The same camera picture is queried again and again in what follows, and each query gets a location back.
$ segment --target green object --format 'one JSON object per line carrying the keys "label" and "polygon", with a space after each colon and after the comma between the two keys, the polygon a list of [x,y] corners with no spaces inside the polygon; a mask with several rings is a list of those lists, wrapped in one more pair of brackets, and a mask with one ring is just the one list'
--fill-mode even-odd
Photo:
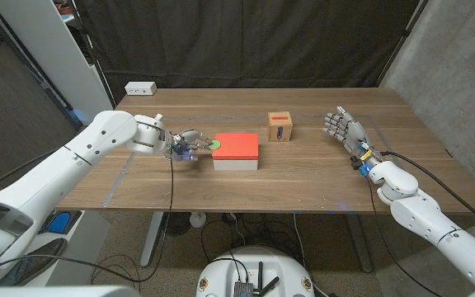
{"label": "green object", "polygon": [[221,143],[218,140],[212,140],[212,144],[208,147],[212,150],[219,149],[221,147]]}

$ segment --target small wooden box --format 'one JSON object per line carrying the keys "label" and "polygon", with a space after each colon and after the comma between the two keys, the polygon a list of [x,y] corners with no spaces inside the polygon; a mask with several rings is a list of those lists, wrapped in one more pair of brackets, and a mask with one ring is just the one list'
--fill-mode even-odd
{"label": "small wooden box", "polygon": [[269,112],[269,141],[289,141],[293,121],[288,111]]}

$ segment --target red lid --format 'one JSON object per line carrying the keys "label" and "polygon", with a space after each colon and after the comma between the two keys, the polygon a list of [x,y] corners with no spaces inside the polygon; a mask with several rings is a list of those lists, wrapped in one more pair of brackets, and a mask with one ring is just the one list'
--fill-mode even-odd
{"label": "red lid", "polygon": [[212,152],[214,160],[257,160],[257,134],[216,134],[221,147]]}

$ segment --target white panel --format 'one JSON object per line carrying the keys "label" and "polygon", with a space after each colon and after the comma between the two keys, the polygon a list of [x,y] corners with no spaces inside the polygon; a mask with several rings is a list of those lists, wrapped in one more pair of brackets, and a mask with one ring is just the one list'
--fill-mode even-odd
{"label": "white panel", "polygon": [[214,160],[215,170],[257,170],[257,160]]}
{"label": "white panel", "polygon": [[0,13],[84,124],[112,109],[52,1],[0,0]]}

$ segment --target wooden table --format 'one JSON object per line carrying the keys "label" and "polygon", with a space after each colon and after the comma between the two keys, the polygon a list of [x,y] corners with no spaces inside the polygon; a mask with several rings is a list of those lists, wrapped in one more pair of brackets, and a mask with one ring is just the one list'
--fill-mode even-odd
{"label": "wooden table", "polygon": [[[215,171],[209,152],[200,152],[197,162],[174,163],[173,211],[371,214],[366,180],[351,169],[343,145],[322,132],[323,117],[338,105],[364,125],[376,149],[392,149],[418,162],[475,208],[472,178],[391,89],[159,89],[154,96],[126,96],[117,110],[161,113],[173,133],[259,134],[257,171]],[[267,141],[268,111],[290,111],[290,142]],[[162,155],[140,153],[103,207],[130,154],[119,148],[106,156],[58,208],[167,211],[170,163]],[[401,165],[446,214],[468,213],[424,173]],[[389,206],[374,199],[379,213],[389,212]]]}

